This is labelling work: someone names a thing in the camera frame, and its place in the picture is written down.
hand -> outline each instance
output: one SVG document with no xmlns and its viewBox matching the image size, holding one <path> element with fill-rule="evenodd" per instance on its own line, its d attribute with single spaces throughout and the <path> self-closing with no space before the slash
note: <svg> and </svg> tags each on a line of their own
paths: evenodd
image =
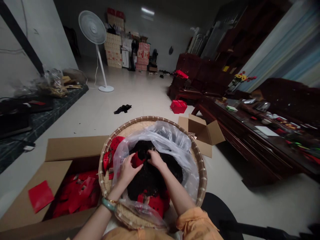
<svg viewBox="0 0 320 240">
<path fill-rule="evenodd" d="M 122 166 L 121 166 L 121 172 L 118 182 L 123 183 L 125 187 L 129 185 L 129 183 L 132 181 L 134 176 L 141 170 L 143 167 L 143 164 L 141 164 L 137 168 L 133 168 L 131 165 L 131 159 L 135 153 L 129 155 L 127 158 L 124 159 Z"/>
<path fill-rule="evenodd" d="M 151 156 L 151 158 L 148 159 L 148 163 L 155 166 L 157 169 L 166 166 L 166 163 L 162 160 L 158 151 L 148 150 L 148 153 Z"/>
</svg>

person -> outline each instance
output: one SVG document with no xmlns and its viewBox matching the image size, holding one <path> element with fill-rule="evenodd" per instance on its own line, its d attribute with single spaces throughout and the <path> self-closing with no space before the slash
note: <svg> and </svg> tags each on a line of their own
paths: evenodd
<svg viewBox="0 0 320 240">
<path fill-rule="evenodd" d="M 159 153 L 151 150 L 149 150 L 148 153 L 151 156 L 148 162 L 155 166 L 164 178 L 173 206 L 179 216 L 177 219 L 177 228 L 183 231 L 183 239 L 223 240 L 218 229 L 209 219 L 208 214 L 202 211 L 200 207 L 196 207 L 187 191 L 168 169 L 167 164 L 163 162 Z M 113 213 L 112 209 L 115 207 L 115 203 L 143 166 L 141 164 L 137 168 L 132 167 L 131 159 L 133 155 L 134 153 L 128 156 L 122 163 L 119 180 L 108 194 L 108 199 L 104 199 L 103 201 L 103 203 L 107 203 L 98 207 L 88 222 L 74 237 L 74 240 L 173 240 L 173 238 L 164 232 L 148 228 L 128 230 L 123 227 L 118 227 L 103 236 Z"/>
</svg>

ceiling light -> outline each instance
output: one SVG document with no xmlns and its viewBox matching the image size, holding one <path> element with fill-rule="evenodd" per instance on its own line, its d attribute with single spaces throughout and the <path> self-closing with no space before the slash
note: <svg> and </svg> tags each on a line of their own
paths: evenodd
<svg viewBox="0 0 320 240">
<path fill-rule="evenodd" d="M 154 15 L 154 12 L 153 12 L 153 11 L 150 11 L 150 10 L 144 8 L 144 7 L 141 8 L 141 11 L 143 11 L 143 12 L 145 12 L 145 13 L 147 13 L 147 14 L 150 14 L 150 15 Z"/>
</svg>

orange sleeve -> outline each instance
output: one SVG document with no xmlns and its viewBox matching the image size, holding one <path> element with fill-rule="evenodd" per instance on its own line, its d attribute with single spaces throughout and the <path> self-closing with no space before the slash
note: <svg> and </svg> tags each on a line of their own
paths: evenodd
<svg viewBox="0 0 320 240">
<path fill-rule="evenodd" d="M 182 214 L 177 220 L 177 228 L 183 231 L 184 240 L 223 240 L 208 214 L 200 207 Z"/>
</svg>

curtain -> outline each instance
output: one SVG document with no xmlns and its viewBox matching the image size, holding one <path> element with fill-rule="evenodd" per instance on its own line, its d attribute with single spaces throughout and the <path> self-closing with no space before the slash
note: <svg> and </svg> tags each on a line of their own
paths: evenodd
<svg viewBox="0 0 320 240">
<path fill-rule="evenodd" d="M 314 73 L 314 66 L 320 62 L 319 23 L 319 5 L 310 4 L 300 20 L 265 58 L 250 73 L 247 73 L 248 76 L 257 76 L 257 81 L 242 83 L 237 89 L 251 92 L 271 77 L 317 85 L 310 83 L 306 77 L 308 71 L 312 70 Z"/>
</svg>

